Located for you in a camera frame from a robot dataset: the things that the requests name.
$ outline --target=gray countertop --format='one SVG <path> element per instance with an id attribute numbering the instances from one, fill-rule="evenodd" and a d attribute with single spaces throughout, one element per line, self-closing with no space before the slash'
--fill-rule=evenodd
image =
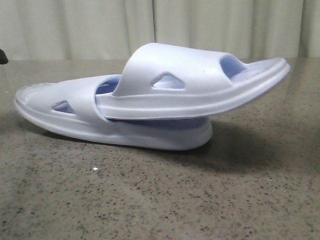
<path id="1" fill-rule="evenodd" d="M 125 60 L 0 66 L 0 239 L 319 239 L 320 58 L 288 62 L 189 151 L 72 139 L 14 108 L 22 86 L 118 74 Z"/>

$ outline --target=granite countertop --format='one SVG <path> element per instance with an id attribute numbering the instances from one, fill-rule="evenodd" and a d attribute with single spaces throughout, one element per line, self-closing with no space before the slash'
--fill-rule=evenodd
<path id="1" fill-rule="evenodd" d="M 22 86 L 118 74 L 125 60 L 0 66 L 0 239 L 319 239 L 320 58 L 288 62 L 189 151 L 72 139 L 14 108 Z"/>

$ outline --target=white slide sandal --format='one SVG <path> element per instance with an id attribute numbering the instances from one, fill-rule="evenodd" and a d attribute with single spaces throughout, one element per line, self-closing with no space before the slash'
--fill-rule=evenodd
<path id="1" fill-rule="evenodd" d="M 188 150 L 211 138 L 208 115 L 248 102 L 288 71 L 282 58 L 245 64 L 228 53 L 149 43 L 122 75 L 26 86 L 14 103 L 27 120 L 60 135 Z"/>

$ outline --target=curtain fold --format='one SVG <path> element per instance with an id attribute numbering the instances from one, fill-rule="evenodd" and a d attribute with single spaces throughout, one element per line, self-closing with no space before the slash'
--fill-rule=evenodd
<path id="1" fill-rule="evenodd" d="M 127 59 L 150 42 L 320 57 L 319 0 L 0 0 L 10 60 Z"/>

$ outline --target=dark object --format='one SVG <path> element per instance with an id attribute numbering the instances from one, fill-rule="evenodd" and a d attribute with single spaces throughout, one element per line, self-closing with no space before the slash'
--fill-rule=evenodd
<path id="1" fill-rule="evenodd" d="M 8 58 L 5 54 L 5 52 L 0 49 L 0 64 L 7 64 L 8 63 Z"/>

